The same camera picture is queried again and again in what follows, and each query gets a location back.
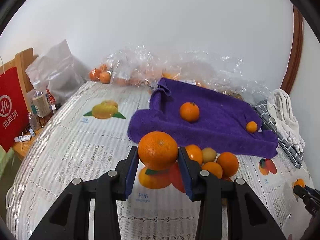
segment checkered cloth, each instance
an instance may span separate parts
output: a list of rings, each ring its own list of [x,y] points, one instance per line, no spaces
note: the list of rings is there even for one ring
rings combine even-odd
[[[293,165],[296,168],[300,169],[302,164],[302,157],[296,152],[293,147],[291,147],[291,145],[289,145],[288,141],[279,132],[277,132],[276,125],[270,120],[270,115],[267,108],[267,100],[260,101],[253,106],[253,109],[256,110],[256,112],[262,119],[262,130],[269,129],[277,135],[279,145],[287,154]]]

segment white circle logo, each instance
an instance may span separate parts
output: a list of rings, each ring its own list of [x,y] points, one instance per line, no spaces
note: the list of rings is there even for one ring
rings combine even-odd
[[[0,116],[7,117],[12,109],[11,99],[7,96],[0,97]]]

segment silver screw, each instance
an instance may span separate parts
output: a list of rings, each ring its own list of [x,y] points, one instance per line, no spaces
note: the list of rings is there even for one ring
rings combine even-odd
[[[237,178],[237,179],[236,179],[236,183],[239,184],[239,185],[243,185],[243,184],[244,184],[244,179],[242,179],[242,178]]]
[[[116,176],[117,174],[118,174],[118,172],[115,171],[115,170],[112,170],[112,171],[109,171],[109,172],[108,172],[108,176],[110,176],[110,177],[114,177],[114,176]]]
[[[207,176],[209,176],[209,174],[210,174],[209,171],[206,171],[206,170],[200,171],[201,176],[207,177]]]
[[[81,179],[80,178],[75,178],[75,179],[72,180],[72,184],[73,185],[78,185],[80,183],[81,183]]]

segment red shopping bag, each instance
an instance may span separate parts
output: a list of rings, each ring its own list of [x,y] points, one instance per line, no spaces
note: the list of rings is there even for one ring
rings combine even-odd
[[[12,67],[0,75],[0,145],[6,152],[28,123],[17,68]]]

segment wall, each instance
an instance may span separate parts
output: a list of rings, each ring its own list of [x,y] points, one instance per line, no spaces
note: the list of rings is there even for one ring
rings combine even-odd
[[[282,82],[293,31],[289,0],[27,0],[0,36],[9,61],[67,39],[86,75],[125,45],[152,52],[205,49],[244,60],[243,76],[273,90]]]
[[[318,189],[320,188],[319,55],[320,43],[304,20],[301,62],[290,98],[293,115],[299,121],[300,135],[306,143],[304,160]]]

